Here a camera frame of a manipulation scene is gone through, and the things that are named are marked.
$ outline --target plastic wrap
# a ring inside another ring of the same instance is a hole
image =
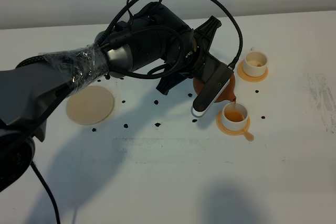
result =
[[[44,54],[43,57],[62,73],[72,89],[71,94],[109,72],[107,60],[96,44],[70,51],[52,52]]]

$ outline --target round beige coaster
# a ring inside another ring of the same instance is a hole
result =
[[[106,119],[114,108],[114,97],[101,86],[88,86],[72,95],[67,103],[68,117],[81,125],[92,125]]]

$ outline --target empty cup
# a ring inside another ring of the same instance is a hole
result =
[[[264,53],[251,48],[251,51],[245,56],[243,71],[251,77],[260,77],[267,70],[267,57]]]

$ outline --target coaster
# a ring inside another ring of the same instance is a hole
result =
[[[239,64],[238,64],[238,68],[237,68],[237,73],[238,75],[245,81],[249,81],[249,82],[259,82],[259,81],[262,81],[264,80],[267,75],[268,75],[268,68],[266,68],[266,71],[265,73],[262,75],[262,76],[258,76],[258,77],[252,77],[252,76],[248,76],[247,74],[244,73],[243,71],[243,64],[244,64],[244,61],[241,61]]]
[[[216,117],[216,123],[217,123],[217,127],[225,134],[230,135],[230,136],[239,136],[239,135],[243,135],[245,132],[248,131],[248,128],[250,128],[250,124],[251,124],[251,120],[250,117],[248,117],[247,119],[247,123],[245,125],[245,127],[243,129],[241,129],[240,131],[230,131],[228,130],[226,127],[223,126],[222,124],[222,111],[220,111]]]
[[[81,125],[92,125],[106,119],[114,108],[114,97],[101,86],[87,86],[72,95],[66,106],[68,117]]]

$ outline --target orange saucer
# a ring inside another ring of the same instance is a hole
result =
[[[243,135],[245,132],[248,131],[248,128],[250,128],[251,120],[250,117],[247,119],[247,123],[243,129],[240,131],[230,131],[226,127],[223,126],[222,124],[222,111],[220,111],[216,117],[216,123],[217,127],[225,134],[230,135],[230,136],[239,136]]]

